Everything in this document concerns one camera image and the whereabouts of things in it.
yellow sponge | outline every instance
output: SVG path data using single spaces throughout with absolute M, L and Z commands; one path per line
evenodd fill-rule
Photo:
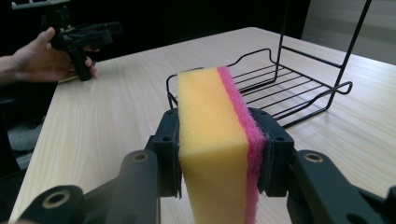
M 178 74 L 178 159 L 196 224 L 255 222 L 265 138 L 227 67 Z

human hand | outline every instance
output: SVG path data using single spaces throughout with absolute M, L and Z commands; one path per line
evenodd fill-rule
M 55 30 L 50 27 L 11 56 L 15 78 L 18 81 L 53 82 L 78 75 L 69 55 L 50 46 L 50 41 L 54 36 Z M 96 68 L 89 57 L 85 64 L 94 77 Z

screw hole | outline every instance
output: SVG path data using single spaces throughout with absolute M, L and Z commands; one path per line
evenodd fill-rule
M 70 191 L 68 189 L 59 190 L 51 193 L 44 199 L 42 206 L 47 209 L 56 208 L 66 203 L 70 199 Z
M 135 162 L 142 162 L 142 161 L 146 161 L 149 158 L 149 155 L 147 154 L 137 154 L 134 156 L 133 160 Z
M 308 161 L 312 162 L 323 162 L 323 158 L 321 158 L 318 154 L 316 153 L 306 153 L 304 155 L 305 159 Z
M 356 214 L 348 214 L 346 216 L 346 218 L 350 223 L 353 223 L 353 224 L 367 224 L 367 222 L 366 222 L 366 220 L 364 220 L 364 218 L 362 218 Z

light wood tabletop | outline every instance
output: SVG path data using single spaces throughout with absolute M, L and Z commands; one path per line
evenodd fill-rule
M 11 220 L 43 191 L 77 185 L 89 192 L 118 175 L 124 156 L 143 149 L 170 109 L 166 79 L 196 67 L 235 62 L 269 48 L 276 58 L 279 34 L 244 28 L 99 62 L 97 78 L 61 82 L 54 93 Z M 285 44 L 341 62 L 345 53 L 285 37 Z M 316 76 L 315 62 L 283 54 L 282 63 Z M 268 55 L 253 60 L 267 61 Z M 319 75 L 325 81 L 327 77 Z M 351 184 L 386 197 L 396 185 L 396 66 L 351 55 L 342 81 L 348 95 L 335 95 L 329 110 L 287 129 L 296 149 L 332 159 Z M 162 223 L 193 223 L 188 193 L 162 198 Z M 290 223 L 286 198 L 259 199 L 258 223 Z

